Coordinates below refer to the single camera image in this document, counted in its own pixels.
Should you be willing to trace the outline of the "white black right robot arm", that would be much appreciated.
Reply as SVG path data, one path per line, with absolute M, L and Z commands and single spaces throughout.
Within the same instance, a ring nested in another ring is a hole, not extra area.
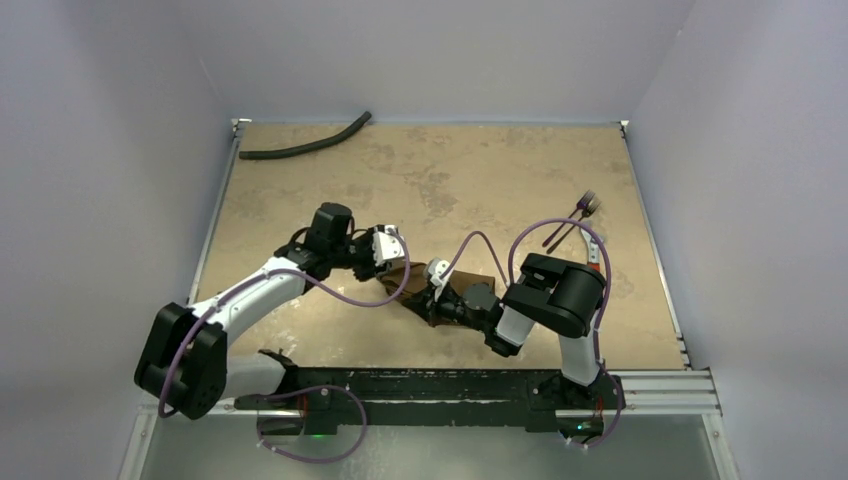
M 516 283 L 499 296 L 491 276 L 457 272 L 439 258 L 420 267 L 423 280 L 407 285 L 399 301 L 428 325 L 479 332 L 484 344 L 505 358 L 518 355 L 535 326 L 545 327 L 558 337 L 564 399 L 584 407 L 599 396 L 601 366 L 593 327 L 607 282 L 598 270 L 532 254 Z

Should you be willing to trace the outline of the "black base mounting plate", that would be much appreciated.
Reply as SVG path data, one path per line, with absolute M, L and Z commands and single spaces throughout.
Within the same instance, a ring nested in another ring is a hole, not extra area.
M 305 415 L 308 434 L 342 425 L 520 427 L 594 437 L 626 401 L 619 379 L 588 386 L 556 369 L 299 367 L 267 396 L 242 396 L 238 410 Z

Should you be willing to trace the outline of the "aluminium extrusion rail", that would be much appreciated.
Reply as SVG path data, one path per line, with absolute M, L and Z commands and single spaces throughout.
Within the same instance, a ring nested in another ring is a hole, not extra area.
M 507 425 L 536 417 L 720 413 L 707 371 L 611 371 L 590 387 L 568 387 L 552 370 L 306 368 L 288 389 L 308 410 L 363 404 L 372 423 L 413 415 L 438 425 Z

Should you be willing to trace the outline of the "black foam tube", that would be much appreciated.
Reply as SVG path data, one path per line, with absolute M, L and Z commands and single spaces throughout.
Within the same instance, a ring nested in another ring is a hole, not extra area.
M 365 111 L 350 125 L 332 136 L 282 149 L 240 151 L 238 158 L 240 160 L 247 161 L 281 160 L 328 149 L 350 139 L 353 135 L 364 128 L 372 117 L 373 115 L 370 111 Z

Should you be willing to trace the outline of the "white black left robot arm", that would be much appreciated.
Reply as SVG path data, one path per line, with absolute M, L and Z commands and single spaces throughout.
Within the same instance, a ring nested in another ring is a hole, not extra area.
M 190 305 L 171 302 L 155 315 L 134 383 L 159 400 L 159 414 L 195 420 L 218 401 L 260 396 L 284 409 L 297 399 L 298 382 L 281 354 L 230 357 L 229 348 L 277 308 L 324 289 L 335 270 L 365 282 L 403 258 L 396 226 L 357 228 L 352 211 L 324 202 L 310 225 L 298 229 L 255 272 Z

